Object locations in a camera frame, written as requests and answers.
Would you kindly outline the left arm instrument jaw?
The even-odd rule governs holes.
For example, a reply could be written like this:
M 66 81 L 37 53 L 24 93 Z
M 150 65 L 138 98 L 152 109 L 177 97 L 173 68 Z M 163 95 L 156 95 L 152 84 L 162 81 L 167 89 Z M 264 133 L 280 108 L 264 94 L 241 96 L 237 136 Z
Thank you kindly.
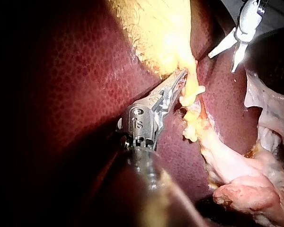
M 181 92 L 182 88 L 186 84 L 188 73 L 173 73 L 170 77 L 172 78 L 172 84 L 169 92 L 169 106 L 171 107 L 176 101 L 177 96 Z
M 188 71 L 186 69 L 174 71 L 164 81 L 164 88 L 173 92 L 180 91 L 186 83 Z

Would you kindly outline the right arm instrument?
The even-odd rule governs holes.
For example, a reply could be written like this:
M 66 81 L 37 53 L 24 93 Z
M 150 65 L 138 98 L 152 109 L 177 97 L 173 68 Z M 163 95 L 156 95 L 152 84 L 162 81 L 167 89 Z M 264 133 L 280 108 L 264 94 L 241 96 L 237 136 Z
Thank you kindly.
M 235 37 L 239 42 L 250 42 L 262 21 L 267 0 L 246 0 L 240 9 Z

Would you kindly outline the left arm instrument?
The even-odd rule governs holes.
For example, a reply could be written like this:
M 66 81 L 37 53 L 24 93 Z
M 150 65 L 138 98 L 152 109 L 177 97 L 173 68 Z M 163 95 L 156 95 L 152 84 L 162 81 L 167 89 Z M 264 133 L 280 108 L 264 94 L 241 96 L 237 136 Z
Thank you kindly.
M 117 123 L 121 147 L 156 151 L 163 118 L 169 113 L 172 101 L 173 89 L 163 87 L 152 90 L 149 95 L 128 106 Z

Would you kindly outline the right arm instrument jaw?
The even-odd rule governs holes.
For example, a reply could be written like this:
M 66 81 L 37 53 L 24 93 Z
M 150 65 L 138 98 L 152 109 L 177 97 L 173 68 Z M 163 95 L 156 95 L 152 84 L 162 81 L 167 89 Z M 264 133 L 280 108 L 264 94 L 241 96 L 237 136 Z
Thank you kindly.
M 236 44 L 237 39 L 235 38 L 235 32 L 236 27 L 234 27 L 231 32 L 226 35 L 212 51 L 208 53 L 208 57 L 211 59 L 223 51 L 230 49 L 234 44 Z
M 245 51 L 248 46 L 247 42 L 239 42 L 234 41 L 231 43 L 231 47 L 235 46 L 232 63 L 231 63 L 231 73 L 234 73 L 238 67 L 238 65 L 241 63 L 241 61 L 244 59 Z

